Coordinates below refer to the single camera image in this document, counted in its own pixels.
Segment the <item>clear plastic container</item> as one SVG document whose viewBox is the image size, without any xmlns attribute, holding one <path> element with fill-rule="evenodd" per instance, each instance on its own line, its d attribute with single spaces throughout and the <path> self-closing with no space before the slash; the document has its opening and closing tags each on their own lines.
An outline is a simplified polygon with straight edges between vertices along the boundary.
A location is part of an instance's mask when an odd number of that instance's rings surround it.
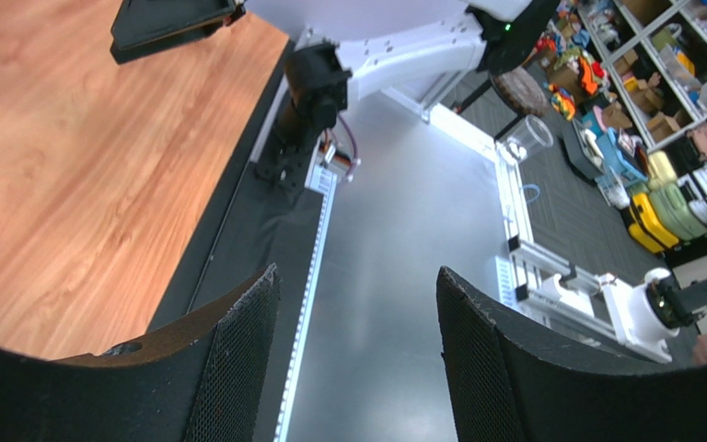
<svg viewBox="0 0 707 442">
<path fill-rule="evenodd" d="M 501 155 L 516 165 L 554 145 L 554 136 L 546 123 L 536 115 L 526 115 L 501 138 Z"/>
</svg>

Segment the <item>white teleoperation device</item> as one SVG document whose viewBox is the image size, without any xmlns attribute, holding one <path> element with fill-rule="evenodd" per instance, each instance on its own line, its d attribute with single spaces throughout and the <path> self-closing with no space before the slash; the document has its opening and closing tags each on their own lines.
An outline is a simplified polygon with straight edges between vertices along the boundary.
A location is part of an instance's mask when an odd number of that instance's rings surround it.
<svg viewBox="0 0 707 442">
<path fill-rule="evenodd" d="M 626 354 L 668 364 L 673 359 L 668 340 L 707 314 L 707 279 L 681 288 L 668 269 L 654 268 L 630 285 L 612 273 L 590 273 L 520 237 L 507 245 L 513 263 L 547 275 L 518 285 L 509 307 L 540 314 L 550 325 Z"/>
</svg>

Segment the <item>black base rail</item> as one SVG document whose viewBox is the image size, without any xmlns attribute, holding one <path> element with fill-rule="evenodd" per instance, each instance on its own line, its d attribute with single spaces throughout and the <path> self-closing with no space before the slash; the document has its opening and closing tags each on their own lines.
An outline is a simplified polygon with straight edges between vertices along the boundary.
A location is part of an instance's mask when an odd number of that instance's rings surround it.
<svg viewBox="0 0 707 442">
<path fill-rule="evenodd" d="M 228 302 L 180 367 L 194 387 L 189 441 L 271 441 L 277 432 L 324 200 L 306 186 L 309 154 L 291 156 L 283 179 L 262 176 L 294 48 L 284 46 L 149 325 Z"/>
</svg>

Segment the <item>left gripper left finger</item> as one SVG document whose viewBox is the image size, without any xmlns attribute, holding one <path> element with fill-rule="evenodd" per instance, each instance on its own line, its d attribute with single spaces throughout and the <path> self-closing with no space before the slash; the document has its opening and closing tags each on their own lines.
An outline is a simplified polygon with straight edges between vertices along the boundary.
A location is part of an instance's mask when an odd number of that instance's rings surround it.
<svg viewBox="0 0 707 442">
<path fill-rule="evenodd" d="M 0 441 L 249 441 L 280 301 L 270 265 L 101 355 L 0 348 Z"/>
</svg>

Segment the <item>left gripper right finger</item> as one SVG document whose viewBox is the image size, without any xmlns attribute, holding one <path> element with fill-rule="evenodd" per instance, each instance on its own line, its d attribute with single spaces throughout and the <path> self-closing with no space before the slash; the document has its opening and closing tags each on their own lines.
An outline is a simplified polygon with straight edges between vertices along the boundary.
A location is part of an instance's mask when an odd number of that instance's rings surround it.
<svg viewBox="0 0 707 442">
<path fill-rule="evenodd" d="M 579 343 L 442 267 L 442 358 L 460 441 L 707 441 L 707 365 Z"/>
</svg>

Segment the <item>shelf with colourful items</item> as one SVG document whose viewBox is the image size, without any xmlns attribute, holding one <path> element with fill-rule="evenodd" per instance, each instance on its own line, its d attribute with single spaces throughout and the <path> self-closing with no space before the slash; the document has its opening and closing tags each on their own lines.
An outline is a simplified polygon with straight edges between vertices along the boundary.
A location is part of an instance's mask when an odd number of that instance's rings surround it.
<svg viewBox="0 0 707 442">
<path fill-rule="evenodd" d="M 707 162 L 707 1 L 563 1 L 536 52 L 565 118 L 680 174 Z"/>
</svg>

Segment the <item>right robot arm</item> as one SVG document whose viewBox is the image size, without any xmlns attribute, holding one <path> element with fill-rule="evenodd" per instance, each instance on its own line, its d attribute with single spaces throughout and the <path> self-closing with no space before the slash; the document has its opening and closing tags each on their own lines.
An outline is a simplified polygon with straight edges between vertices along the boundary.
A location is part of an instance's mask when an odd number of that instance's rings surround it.
<svg viewBox="0 0 707 442">
<path fill-rule="evenodd" d="M 470 1 L 449 18 L 360 40 L 323 38 L 284 64 L 288 103 L 259 157 L 261 180 L 286 188 L 342 113 L 360 100 L 427 76 L 500 75 L 520 66 L 554 16 L 554 1 Z M 111 26 L 118 64 L 211 37 L 243 18 L 241 1 L 125 1 Z"/>
</svg>

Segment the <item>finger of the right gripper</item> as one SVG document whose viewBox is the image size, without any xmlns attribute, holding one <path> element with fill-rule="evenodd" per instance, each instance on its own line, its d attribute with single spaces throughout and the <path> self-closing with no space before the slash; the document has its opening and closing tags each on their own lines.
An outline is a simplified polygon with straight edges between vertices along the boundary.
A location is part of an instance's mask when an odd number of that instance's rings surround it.
<svg viewBox="0 0 707 442">
<path fill-rule="evenodd" d="M 123 1 L 110 29 L 110 54 L 126 64 L 209 38 L 245 14 L 245 3 L 234 0 Z"/>
</svg>

